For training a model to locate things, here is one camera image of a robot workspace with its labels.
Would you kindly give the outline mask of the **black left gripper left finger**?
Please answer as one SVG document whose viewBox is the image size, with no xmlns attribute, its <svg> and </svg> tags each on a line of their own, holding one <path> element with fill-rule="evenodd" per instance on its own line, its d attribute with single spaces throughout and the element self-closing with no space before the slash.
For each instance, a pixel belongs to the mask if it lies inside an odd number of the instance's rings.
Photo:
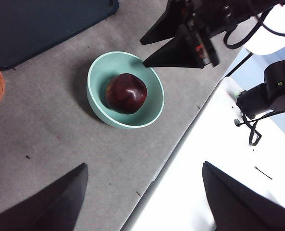
<svg viewBox="0 0 285 231">
<path fill-rule="evenodd" d="M 72 231 L 88 183 L 80 164 L 41 191 L 0 213 L 0 231 Z"/>
</svg>

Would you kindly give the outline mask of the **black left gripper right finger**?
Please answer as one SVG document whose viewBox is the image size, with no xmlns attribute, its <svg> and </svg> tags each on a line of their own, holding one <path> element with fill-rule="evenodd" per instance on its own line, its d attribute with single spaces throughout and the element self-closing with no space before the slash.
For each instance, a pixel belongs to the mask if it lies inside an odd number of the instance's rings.
<svg viewBox="0 0 285 231">
<path fill-rule="evenodd" d="M 285 231 L 285 208 L 205 161 L 205 193 L 218 231 Z"/>
</svg>

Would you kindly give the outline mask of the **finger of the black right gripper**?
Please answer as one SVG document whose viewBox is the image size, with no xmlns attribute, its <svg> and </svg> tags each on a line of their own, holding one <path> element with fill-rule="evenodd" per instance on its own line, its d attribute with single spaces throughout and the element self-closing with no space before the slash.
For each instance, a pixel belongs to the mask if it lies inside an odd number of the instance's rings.
<svg viewBox="0 0 285 231">
<path fill-rule="evenodd" d="M 146 67 L 202 68 L 202 45 L 194 31 L 182 24 L 176 36 L 155 51 L 144 62 Z"/>
<path fill-rule="evenodd" d="M 147 45 L 173 38 L 178 26 L 184 22 L 186 12 L 184 0 L 169 0 L 163 14 L 140 39 L 140 43 Z"/>
</svg>

